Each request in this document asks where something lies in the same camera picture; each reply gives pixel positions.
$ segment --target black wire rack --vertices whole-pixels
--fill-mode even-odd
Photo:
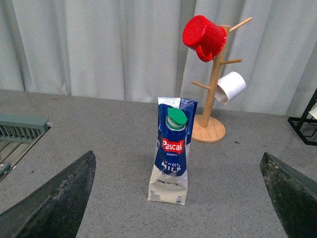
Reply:
[[[317,120],[308,118],[309,111],[317,102],[317,89],[309,101],[304,113],[300,118],[289,117],[288,122],[296,131],[301,140],[307,145],[317,146]]]

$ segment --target gray countertop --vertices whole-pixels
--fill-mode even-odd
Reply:
[[[0,183],[0,213],[94,151],[96,175],[79,238],[284,238],[259,168],[263,153],[317,180],[317,147],[305,145],[287,117],[214,110],[226,136],[192,142],[186,205],[149,202],[156,104],[0,90],[0,112],[53,124]]]

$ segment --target red mug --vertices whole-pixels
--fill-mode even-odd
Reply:
[[[183,42],[195,50],[203,62],[212,60],[226,43],[227,33],[202,15],[194,16],[185,26]]]

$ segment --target milk carton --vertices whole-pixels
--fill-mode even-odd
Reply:
[[[149,201],[185,204],[187,159],[197,102],[158,98],[158,139],[149,184]]]

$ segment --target green bottle cap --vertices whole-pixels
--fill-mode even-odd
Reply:
[[[182,130],[184,129],[187,117],[185,113],[183,113],[182,110],[179,108],[168,108],[167,109],[167,119],[166,123],[167,125],[174,130]]]

